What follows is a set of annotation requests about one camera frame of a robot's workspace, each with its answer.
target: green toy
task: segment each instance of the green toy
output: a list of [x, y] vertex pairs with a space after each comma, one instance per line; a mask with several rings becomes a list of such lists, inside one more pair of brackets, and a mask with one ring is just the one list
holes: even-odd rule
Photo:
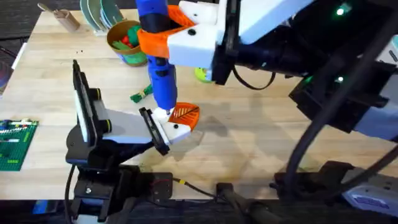
[[152, 89], [152, 85], [147, 86], [147, 88], [141, 90], [139, 93], [130, 96], [130, 99], [135, 103], [140, 102], [145, 96], [152, 94], [154, 91]]
[[127, 46], [126, 44], [122, 43], [120, 40], [119, 41], [114, 41], [112, 43], [112, 46], [116, 49], [119, 50], [130, 50], [131, 48]]
[[206, 69], [204, 68], [195, 68], [195, 76], [203, 83], [212, 83], [212, 81], [206, 80]]
[[139, 42], [138, 42], [138, 36], [137, 36], [137, 31], [141, 29], [140, 25], [135, 25], [132, 28], [130, 28], [127, 31], [127, 36], [129, 37], [129, 42], [131, 45], [133, 46], [138, 46]]

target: cable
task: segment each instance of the cable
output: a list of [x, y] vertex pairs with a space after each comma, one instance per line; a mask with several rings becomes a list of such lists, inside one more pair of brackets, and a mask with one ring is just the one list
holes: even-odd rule
[[72, 217], [70, 216], [69, 188], [70, 188], [70, 182], [72, 181], [73, 172], [75, 171], [75, 167], [76, 167], [75, 165], [72, 165], [70, 168], [67, 184], [65, 187], [65, 199], [63, 201], [63, 205], [65, 207], [65, 219], [67, 221], [67, 224], [73, 224]]
[[236, 79], [237, 79], [242, 85], [248, 87], [248, 88], [251, 89], [251, 90], [264, 90], [264, 89], [266, 89], [267, 87], [269, 87], [269, 86], [274, 82], [275, 76], [276, 76], [276, 73], [275, 73], [275, 72], [272, 72], [272, 75], [271, 75], [271, 77], [270, 77], [270, 79], [269, 79], [269, 81], [268, 81], [268, 84], [267, 84], [266, 86], [264, 86], [264, 87], [260, 87], [260, 88], [259, 88], [259, 87], [254, 87], [254, 86], [248, 84], [246, 81], [244, 81], [243, 78], [238, 74], [238, 71], [236, 71], [235, 66], [232, 67], [232, 72], [234, 73]]
[[186, 185], [186, 186], [190, 187], [192, 190], [196, 190], [197, 192], [199, 192], [199, 193], [201, 193], [201, 194], [204, 194], [204, 195], [206, 195], [206, 196], [209, 196], [209, 197], [211, 197], [211, 198], [213, 198], [213, 199], [220, 198], [220, 197], [217, 196], [217, 195], [213, 195], [213, 194], [211, 194], [211, 193], [205, 192], [204, 190], [201, 190], [201, 189], [195, 187], [194, 185], [190, 184], [189, 182], [187, 182], [187, 181], [185, 181], [185, 180], [178, 179], [178, 178], [173, 178], [173, 180], [176, 181], [176, 182], [179, 183], [179, 184]]
[[[295, 149], [290, 155], [289, 163], [287, 164], [286, 176], [285, 176], [285, 189], [287, 195], [292, 195], [296, 187], [295, 176], [297, 168], [302, 160], [305, 152], [309, 145], [315, 139], [316, 135], [320, 132], [322, 127], [335, 115], [336, 111], [345, 100], [345, 98], [354, 90], [354, 86], [357, 85], [366, 73], [366, 70], [372, 65], [375, 58], [383, 50], [386, 44], [390, 41], [391, 37], [396, 32], [398, 27], [398, 12], [393, 13], [390, 19], [383, 25], [376, 38], [371, 42], [363, 54], [361, 60], [352, 69], [348, 75], [347, 81], [343, 82], [342, 86], [337, 92], [331, 97], [325, 107], [319, 112], [315, 119], [311, 122], [310, 126], [304, 132], [300, 141], [297, 143]], [[375, 171], [381, 170], [384, 166], [388, 165], [396, 157], [395, 148], [391, 153], [386, 154], [379, 162], [375, 163], [371, 168], [363, 172], [361, 175], [349, 180], [347, 183], [340, 185], [338, 188], [328, 192], [324, 192], [317, 196], [327, 197], [328, 193], [341, 192], [347, 187], [352, 187], [354, 184], [358, 184], [370, 176], [375, 174]]]

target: blue cylinder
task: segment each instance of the blue cylinder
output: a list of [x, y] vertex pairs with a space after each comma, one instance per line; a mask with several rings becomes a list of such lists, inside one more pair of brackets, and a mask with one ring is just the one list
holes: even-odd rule
[[[137, 9], [141, 27], [150, 33], [170, 29], [170, 18], [166, 0], [137, 0]], [[177, 86], [175, 84], [175, 67], [166, 58], [147, 55], [148, 72], [154, 98], [157, 105], [170, 110], [177, 103]]]

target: wooden tabletop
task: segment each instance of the wooden tabletop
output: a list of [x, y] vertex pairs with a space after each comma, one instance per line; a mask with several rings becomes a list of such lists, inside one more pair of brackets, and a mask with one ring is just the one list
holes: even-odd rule
[[[122, 13], [137, 20], [136, 10]], [[72, 59], [78, 60], [90, 86], [101, 89], [107, 108], [138, 114], [143, 106], [156, 107], [152, 96], [139, 104], [129, 99], [149, 84], [147, 67], [125, 65], [105, 37], [93, 35], [80, 11], [72, 14], [82, 24], [74, 34], [69, 34], [51, 14], [41, 14], [0, 100], [0, 119], [40, 121], [21, 171], [0, 172], [0, 199], [63, 198], [70, 168], [65, 162], [65, 141], [76, 124]], [[262, 71], [238, 71], [257, 86], [267, 83], [270, 77]], [[276, 198], [268, 183], [275, 172], [285, 167], [309, 124], [287, 96], [297, 82], [279, 75], [268, 89], [253, 91], [240, 85], [233, 75], [225, 86], [216, 86], [199, 82], [193, 68], [177, 67], [178, 101], [200, 106], [197, 127], [188, 139], [171, 146], [167, 156], [150, 149], [127, 163], [140, 165], [143, 171], [172, 172], [207, 191], [214, 191], [217, 182], [232, 182], [245, 197]], [[308, 150], [301, 168], [317, 170], [327, 160], [367, 167], [393, 145], [326, 127]], [[396, 166], [390, 165], [383, 173], [394, 175]], [[179, 184], [174, 187], [173, 197], [205, 198]]]

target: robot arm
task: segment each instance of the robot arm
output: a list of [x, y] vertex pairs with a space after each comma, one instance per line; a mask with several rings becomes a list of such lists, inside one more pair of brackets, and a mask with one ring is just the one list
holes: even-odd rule
[[[138, 36], [146, 54], [167, 58], [173, 65], [205, 68], [206, 79], [219, 85], [225, 85], [235, 65], [303, 77], [289, 96], [313, 119], [348, 78], [344, 74], [359, 61], [390, 14], [385, 5], [365, 0], [180, 1], [178, 7], [169, 6], [170, 19], [177, 26], [158, 34], [140, 30]], [[396, 118], [392, 108], [397, 107], [397, 100], [391, 95], [396, 64], [386, 61], [371, 65], [366, 82], [345, 100], [329, 125], [395, 141], [397, 125], [388, 124]], [[160, 85], [175, 88], [173, 82]], [[157, 99], [161, 94], [155, 91], [154, 95]], [[374, 120], [383, 125], [375, 129], [369, 125]]]

